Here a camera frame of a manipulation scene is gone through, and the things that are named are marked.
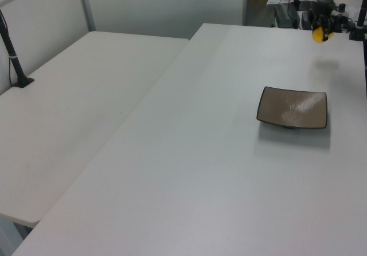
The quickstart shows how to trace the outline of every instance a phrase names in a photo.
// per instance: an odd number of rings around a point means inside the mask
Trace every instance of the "white wall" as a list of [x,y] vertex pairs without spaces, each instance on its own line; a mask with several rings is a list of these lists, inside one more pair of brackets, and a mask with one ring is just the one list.
[[96,30],[191,38],[204,23],[243,23],[246,0],[87,0]]
[[[15,0],[0,9],[26,75],[88,32],[80,0]],[[8,55],[0,39],[0,94],[9,87]]]

